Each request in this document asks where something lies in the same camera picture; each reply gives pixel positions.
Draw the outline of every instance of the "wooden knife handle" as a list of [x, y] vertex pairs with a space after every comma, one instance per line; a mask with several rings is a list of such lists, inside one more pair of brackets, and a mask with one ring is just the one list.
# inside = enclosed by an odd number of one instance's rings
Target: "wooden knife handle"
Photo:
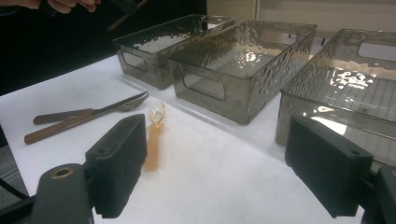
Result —
[[33, 144], [35, 142], [53, 136], [56, 133], [61, 133], [65, 130], [76, 127], [82, 123], [91, 120], [92, 118], [93, 118], [92, 113], [86, 113], [73, 118], [66, 119], [65, 121], [41, 129], [37, 132], [26, 134], [24, 137], [24, 142], [26, 144]]
[[66, 120], [71, 117], [83, 115], [86, 113], [92, 113], [92, 111], [93, 109], [89, 108], [89, 109], [72, 110], [72, 111], [66, 111], [66, 112], [54, 113], [54, 114], [39, 115], [33, 119], [33, 124], [58, 122], [58, 121]]

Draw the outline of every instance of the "finger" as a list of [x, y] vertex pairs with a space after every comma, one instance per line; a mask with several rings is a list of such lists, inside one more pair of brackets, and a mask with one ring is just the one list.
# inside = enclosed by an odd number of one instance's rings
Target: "finger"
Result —
[[71, 7], [65, 6], [65, 5], [60, 4], [58, 2], [55, 2], [54, 0], [48, 0], [48, 3], [55, 10], [57, 10], [57, 11], [63, 13], [63, 14], [70, 13], [70, 11], [72, 10]]
[[95, 5], [95, 4], [93, 4], [93, 5], [88, 5], [88, 4], [85, 4], [85, 3], [81, 2], [80, 0], [78, 0], [78, 2], [79, 2], [82, 6], [84, 6], [85, 8], [87, 8], [87, 10], [88, 10], [89, 12], [94, 12], [94, 11], [96, 10], [96, 5]]
[[77, 5], [76, 0], [52, 0], [52, 1], [67, 7], [75, 7]]
[[94, 5], [95, 0], [78, 0], [80, 4], [85, 4], [85, 5]]

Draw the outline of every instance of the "textured plastic basket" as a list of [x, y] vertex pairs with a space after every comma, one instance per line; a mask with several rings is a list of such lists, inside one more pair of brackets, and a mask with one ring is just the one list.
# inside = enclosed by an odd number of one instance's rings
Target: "textured plastic basket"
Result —
[[113, 40], [122, 71], [163, 90], [173, 84], [167, 55], [227, 27], [233, 17], [189, 15]]
[[298, 114], [396, 165], [395, 33], [340, 30], [281, 92], [278, 143]]
[[[306, 64], [316, 25], [243, 21], [168, 57], [177, 97], [249, 123]], [[289, 34], [296, 34], [290, 43]]]

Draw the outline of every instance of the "basket handle cutout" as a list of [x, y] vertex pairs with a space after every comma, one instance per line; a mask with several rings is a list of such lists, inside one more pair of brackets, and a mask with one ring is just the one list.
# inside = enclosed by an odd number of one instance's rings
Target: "basket handle cutout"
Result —
[[131, 65], [132, 67], [135, 67], [142, 71], [148, 70], [146, 67], [145, 60], [143, 60], [143, 58], [141, 58], [139, 56], [124, 52], [124, 53], [122, 53], [122, 57], [123, 57], [124, 61], [127, 64]]
[[363, 58], [396, 62], [396, 43], [379, 41], [362, 42], [358, 49], [358, 55]]
[[224, 86], [218, 81], [194, 74], [183, 74], [183, 83], [191, 90], [198, 91], [221, 101], [225, 100]]

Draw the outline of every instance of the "round hole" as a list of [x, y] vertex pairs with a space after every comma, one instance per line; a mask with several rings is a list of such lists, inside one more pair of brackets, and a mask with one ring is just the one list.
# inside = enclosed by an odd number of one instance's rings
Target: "round hole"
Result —
[[98, 150], [98, 153], [99, 153], [99, 154], [105, 154], [105, 153], [107, 153], [107, 150], [105, 150], [104, 148], [100, 148], [100, 149]]
[[72, 167], [63, 167], [55, 172], [52, 173], [52, 178], [53, 179], [60, 179], [67, 177], [71, 174], [73, 174], [74, 169]]
[[350, 153], [352, 153], [355, 156], [359, 156], [360, 153], [358, 151], [350, 150]]

